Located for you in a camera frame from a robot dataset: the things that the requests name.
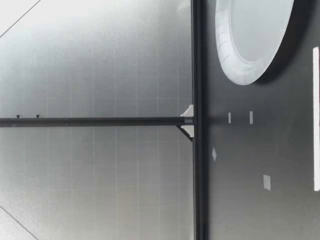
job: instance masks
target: white rectangular label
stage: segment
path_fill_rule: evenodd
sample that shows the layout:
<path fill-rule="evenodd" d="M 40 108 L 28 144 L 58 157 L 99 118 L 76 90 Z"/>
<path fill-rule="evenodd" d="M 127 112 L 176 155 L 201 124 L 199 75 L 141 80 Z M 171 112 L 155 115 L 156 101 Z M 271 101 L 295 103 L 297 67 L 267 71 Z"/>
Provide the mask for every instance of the white rectangular label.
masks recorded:
<path fill-rule="evenodd" d="M 263 175 L 263 188 L 271 191 L 271 177 L 268 175 Z"/>
<path fill-rule="evenodd" d="M 319 48 L 313 49 L 313 161 L 314 190 L 320 191 Z"/>
<path fill-rule="evenodd" d="M 253 111 L 250 112 L 249 118 L 250 118 L 250 124 L 254 124 L 254 112 Z"/>

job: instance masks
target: metal bracket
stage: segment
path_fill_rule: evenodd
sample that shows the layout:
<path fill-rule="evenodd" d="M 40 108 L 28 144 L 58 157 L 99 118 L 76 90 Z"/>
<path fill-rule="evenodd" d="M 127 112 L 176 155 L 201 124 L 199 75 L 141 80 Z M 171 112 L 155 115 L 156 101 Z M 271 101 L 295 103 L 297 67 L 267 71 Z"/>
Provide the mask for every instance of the metal bracket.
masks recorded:
<path fill-rule="evenodd" d="M 193 118 L 194 117 L 194 105 L 189 105 L 187 110 L 180 115 L 183 118 Z M 188 119 L 185 120 L 185 125 L 179 126 L 180 131 L 187 136 L 190 140 L 195 137 L 195 126 L 188 122 Z"/>

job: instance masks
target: glass wall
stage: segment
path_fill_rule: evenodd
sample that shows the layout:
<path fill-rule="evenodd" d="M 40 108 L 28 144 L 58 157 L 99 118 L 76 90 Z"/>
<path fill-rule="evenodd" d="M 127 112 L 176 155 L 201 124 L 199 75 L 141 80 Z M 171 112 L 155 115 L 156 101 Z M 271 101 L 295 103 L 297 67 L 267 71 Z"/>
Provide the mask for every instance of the glass wall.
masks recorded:
<path fill-rule="evenodd" d="M 190 3 L 43 0 L 0 58 L 0 118 L 179 116 Z M 193 149 L 176 127 L 0 128 L 0 142 L 0 239 L 193 239 Z"/>

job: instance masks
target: white corner bracket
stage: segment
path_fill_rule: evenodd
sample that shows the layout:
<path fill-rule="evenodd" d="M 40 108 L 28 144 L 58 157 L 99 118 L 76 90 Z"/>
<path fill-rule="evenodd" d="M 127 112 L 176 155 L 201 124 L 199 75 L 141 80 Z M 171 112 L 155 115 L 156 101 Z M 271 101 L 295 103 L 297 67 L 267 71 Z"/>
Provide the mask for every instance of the white corner bracket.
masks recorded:
<path fill-rule="evenodd" d="M 314 190 L 320 191 L 320 94 L 319 48 L 313 49 L 313 162 Z"/>
<path fill-rule="evenodd" d="M 185 112 L 182 113 L 180 116 L 184 117 L 184 118 L 193 117 L 194 116 L 194 106 L 189 105 L 187 110 L 185 110 Z M 184 126 L 181 126 L 181 128 L 186 131 L 186 133 L 190 136 L 190 138 L 195 137 L 195 126 L 194 125 L 184 125 Z"/>

